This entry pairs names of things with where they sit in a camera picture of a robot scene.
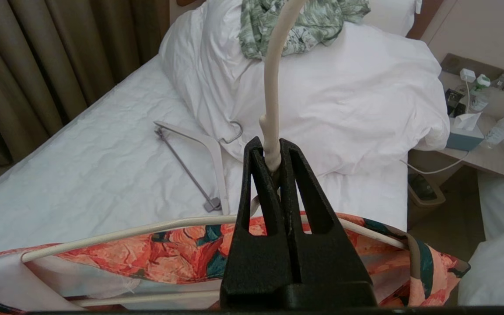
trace wall socket panel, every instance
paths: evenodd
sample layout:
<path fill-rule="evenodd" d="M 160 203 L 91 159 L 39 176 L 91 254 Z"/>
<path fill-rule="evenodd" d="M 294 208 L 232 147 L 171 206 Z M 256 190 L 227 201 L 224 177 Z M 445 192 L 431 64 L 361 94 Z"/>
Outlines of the wall socket panel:
<path fill-rule="evenodd" d="M 492 82 L 504 74 L 504 69 L 450 53 L 442 60 L 441 67 L 444 72 L 456 74 L 457 76 L 460 75 L 460 71 L 463 68 L 470 69 L 476 73 L 476 77 L 480 74 L 484 74 L 490 78 Z"/>

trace clothes hanger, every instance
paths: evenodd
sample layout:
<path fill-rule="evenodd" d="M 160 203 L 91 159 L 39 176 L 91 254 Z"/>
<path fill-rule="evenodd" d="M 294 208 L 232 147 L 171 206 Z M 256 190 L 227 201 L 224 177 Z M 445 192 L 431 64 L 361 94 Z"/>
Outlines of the clothes hanger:
<path fill-rule="evenodd" d="M 280 142 L 279 142 L 279 110 L 278 110 L 278 73 L 279 73 L 279 63 L 281 58 L 281 53 L 284 49 L 284 43 L 287 38 L 287 34 L 294 25 L 294 21 L 298 17 L 300 10 L 304 6 L 307 0 L 290 0 L 286 2 L 278 22 L 272 32 L 272 38 L 268 44 L 268 53 L 266 56 L 266 61 L 264 63 L 264 88 L 265 88 L 265 98 L 266 98 L 266 113 L 260 118 L 260 127 L 262 128 L 262 133 L 264 134 L 264 159 L 266 165 L 274 179 L 277 178 L 277 170 L 281 164 L 281 154 L 280 154 Z M 256 196 L 252 200 L 251 213 L 253 214 L 259 206 L 258 197 Z M 180 229 L 184 227 L 190 227 L 194 225 L 216 225 L 216 224 L 230 224 L 234 223 L 236 220 L 236 215 L 220 216 L 220 217 L 194 217 L 186 219 L 178 219 L 167 221 L 158 224 L 149 224 L 142 227 L 134 227 L 132 229 L 126 229 L 123 231 L 117 231 L 113 233 L 108 233 L 105 235 L 100 235 L 92 238 L 82 239 L 79 241 L 72 241 L 69 243 L 64 243 L 60 245 L 55 245 L 40 249 L 37 251 L 25 253 L 22 255 L 22 262 L 27 263 L 33 261 L 34 259 L 40 259 L 43 257 L 48 257 L 56 255 L 63 252 L 72 251 L 74 249 L 81 249 L 83 247 L 88 247 L 92 245 L 97 245 L 100 243 L 106 243 L 111 241 L 116 241 L 118 239 L 135 237 L 138 235 L 145 235 L 150 233 L 158 233 L 162 231 L 170 231 L 173 229 Z M 301 215 L 301 221 L 303 223 L 308 223 L 308 219 L 305 215 Z M 382 243 L 392 245 L 399 249 L 408 249 L 408 247 L 391 237 L 386 235 L 381 235 L 380 233 L 371 231 L 365 227 L 361 227 L 357 224 L 348 222 L 347 220 L 340 219 L 340 223 L 344 229 L 349 231 L 354 231 L 360 235 L 370 237 Z M 190 293 L 175 293 L 175 294 L 148 294 L 148 295 L 137 295 L 133 297 L 115 297 L 112 299 L 88 299 L 88 300 L 78 300 L 71 301 L 81 307 L 97 306 L 97 305 L 115 305 L 115 304 L 127 304 L 127 303 L 141 303 L 150 301 L 172 301 L 174 299 L 182 298 L 202 298 L 202 297 L 218 297 L 218 291 L 198 291 Z"/>

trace curtain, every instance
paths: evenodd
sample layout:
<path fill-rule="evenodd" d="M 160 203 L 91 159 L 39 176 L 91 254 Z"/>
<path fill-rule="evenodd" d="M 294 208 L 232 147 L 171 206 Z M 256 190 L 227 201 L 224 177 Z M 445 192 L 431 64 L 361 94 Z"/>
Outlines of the curtain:
<path fill-rule="evenodd" d="M 168 15 L 168 0 L 0 0 L 0 165 L 157 54 Z"/>

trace wall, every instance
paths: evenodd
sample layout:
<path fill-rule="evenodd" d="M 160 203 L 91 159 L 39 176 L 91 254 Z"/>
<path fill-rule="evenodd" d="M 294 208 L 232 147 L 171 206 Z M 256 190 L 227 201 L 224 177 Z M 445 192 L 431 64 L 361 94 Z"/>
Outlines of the wall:
<path fill-rule="evenodd" d="M 182 15 L 184 12 L 188 10 L 194 10 L 198 6 L 201 6 L 202 3 L 204 3 L 206 0 L 196 0 L 195 2 L 192 2 L 191 4 L 188 4 L 187 6 L 179 6 L 176 4 L 176 0 L 170 0 L 170 25 L 174 23 L 176 18 L 178 16 Z"/>
<path fill-rule="evenodd" d="M 439 61 L 453 53 L 504 69 L 504 0 L 446 0 L 422 40 Z M 462 83 L 449 73 L 440 79 L 445 86 Z M 504 116 L 504 91 L 495 92 L 484 112 L 498 119 Z"/>

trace tissue box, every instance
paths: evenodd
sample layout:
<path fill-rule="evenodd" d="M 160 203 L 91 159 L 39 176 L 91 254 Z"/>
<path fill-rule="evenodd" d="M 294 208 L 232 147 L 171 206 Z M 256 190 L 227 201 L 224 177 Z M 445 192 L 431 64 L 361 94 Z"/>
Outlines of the tissue box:
<path fill-rule="evenodd" d="M 454 118 L 450 119 L 450 135 L 446 142 L 446 147 L 464 151 L 472 151 L 483 140 L 483 134 L 480 128 L 476 126 L 474 130 L 464 130 L 452 127 L 454 125 Z"/>

